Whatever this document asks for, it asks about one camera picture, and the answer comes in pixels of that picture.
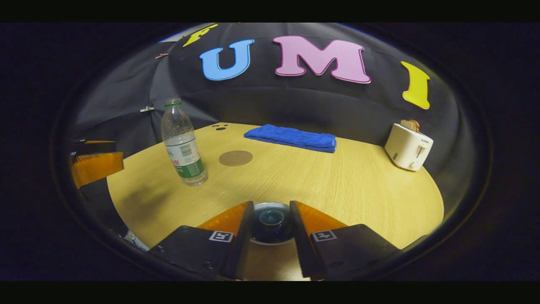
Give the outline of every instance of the letter u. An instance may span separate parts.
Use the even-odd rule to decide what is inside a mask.
[[[219,81],[242,74],[249,67],[249,45],[254,42],[253,39],[246,39],[229,45],[229,48],[234,49],[234,65],[228,69],[219,67],[219,53],[223,51],[223,48],[215,48],[202,53],[199,58],[202,59],[204,76],[210,80]]]

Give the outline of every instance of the letter m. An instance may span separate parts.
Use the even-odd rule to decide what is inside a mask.
[[[275,73],[281,76],[300,76],[306,69],[300,66],[300,58],[316,75],[324,74],[330,64],[336,60],[336,68],[330,72],[335,78],[370,83],[362,61],[363,46],[343,40],[333,40],[324,49],[314,46],[300,36],[276,37],[274,42],[281,44],[281,66]]]

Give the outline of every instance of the toaster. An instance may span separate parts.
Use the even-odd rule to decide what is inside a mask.
[[[433,140],[428,136],[394,123],[384,149],[396,166],[418,171],[432,146]]]

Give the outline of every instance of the wooden table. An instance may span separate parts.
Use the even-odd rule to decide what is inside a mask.
[[[195,131],[208,171],[200,186],[182,183],[163,143],[126,158],[125,169],[107,178],[118,213],[148,247],[181,225],[196,227],[245,201],[297,200],[345,224],[366,224],[400,249],[442,221],[441,194],[429,173],[397,167],[381,146],[337,138],[336,152],[323,153],[244,138],[255,125],[217,124],[225,129]],[[219,156],[231,150],[249,151],[253,160],[221,164]],[[291,242],[250,243],[246,280],[308,279]]]

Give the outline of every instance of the cork coaster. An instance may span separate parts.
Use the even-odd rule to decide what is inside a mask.
[[[229,151],[221,154],[219,162],[226,166],[241,166],[250,162],[253,159],[253,154],[248,151]]]

